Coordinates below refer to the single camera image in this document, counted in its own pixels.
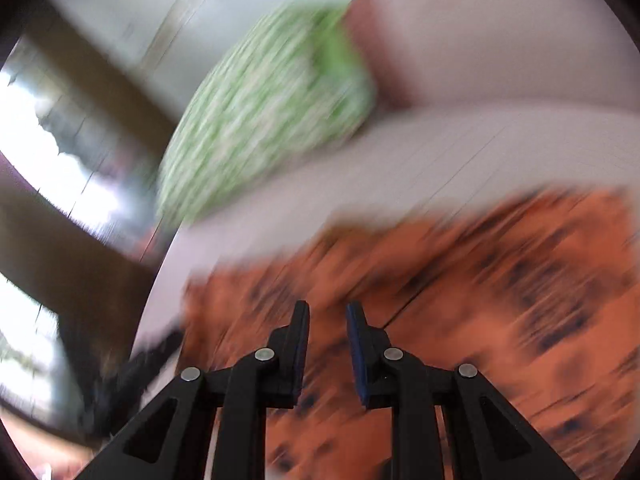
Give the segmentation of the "green patterned pillow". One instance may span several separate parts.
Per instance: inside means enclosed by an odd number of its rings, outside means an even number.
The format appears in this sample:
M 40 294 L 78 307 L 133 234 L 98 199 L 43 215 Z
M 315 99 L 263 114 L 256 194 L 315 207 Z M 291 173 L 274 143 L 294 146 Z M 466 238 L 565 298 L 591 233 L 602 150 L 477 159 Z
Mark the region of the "green patterned pillow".
M 156 211 L 176 228 L 274 170 L 345 141 L 376 88 L 344 3 L 294 2 L 264 15 L 195 91 L 160 162 Z

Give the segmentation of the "pink quilted mattress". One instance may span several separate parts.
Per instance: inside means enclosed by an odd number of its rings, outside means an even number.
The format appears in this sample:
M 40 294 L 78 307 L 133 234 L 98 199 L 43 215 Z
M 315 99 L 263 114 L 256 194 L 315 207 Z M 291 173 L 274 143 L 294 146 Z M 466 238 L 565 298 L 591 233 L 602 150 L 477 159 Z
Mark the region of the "pink quilted mattress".
M 166 332 L 183 287 L 226 261 L 297 247 L 326 223 L 357 214 L 452 218 L 547 185 L 639 188 L 639 116 L 570 103 L 427 108 L 378 120 L 180 229 L 154 282 L 134 344 Z

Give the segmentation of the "stained glass window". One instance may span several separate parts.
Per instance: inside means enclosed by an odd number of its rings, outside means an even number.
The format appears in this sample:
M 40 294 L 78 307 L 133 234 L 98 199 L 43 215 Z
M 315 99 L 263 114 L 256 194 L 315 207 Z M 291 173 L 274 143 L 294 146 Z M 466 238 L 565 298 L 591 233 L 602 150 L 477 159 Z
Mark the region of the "stained glass window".
M 1 69 L 1 153 L 97 240 L 151 266 L 164 258 L 155 158 L 26 39 Z

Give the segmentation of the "orange floral garment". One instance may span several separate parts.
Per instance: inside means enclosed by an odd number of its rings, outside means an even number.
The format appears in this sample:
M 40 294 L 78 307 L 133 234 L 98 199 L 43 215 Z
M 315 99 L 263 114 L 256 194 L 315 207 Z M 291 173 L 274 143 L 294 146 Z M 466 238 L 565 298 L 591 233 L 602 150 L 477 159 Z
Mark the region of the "orange floral garment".
M 583 479 L 634 444 L 637 231 L 623 190 L 544 190 L 479 216 L 341 222 L 293 255 L 216 266 L 183 297 L 182 366 L 234 364 L 310 307 L 302 397 L 267 419 L 267 463 L 289 479 L 372 479 L 390 415 L 354 386 L 345 310 L 423 363 L 475 365 Z

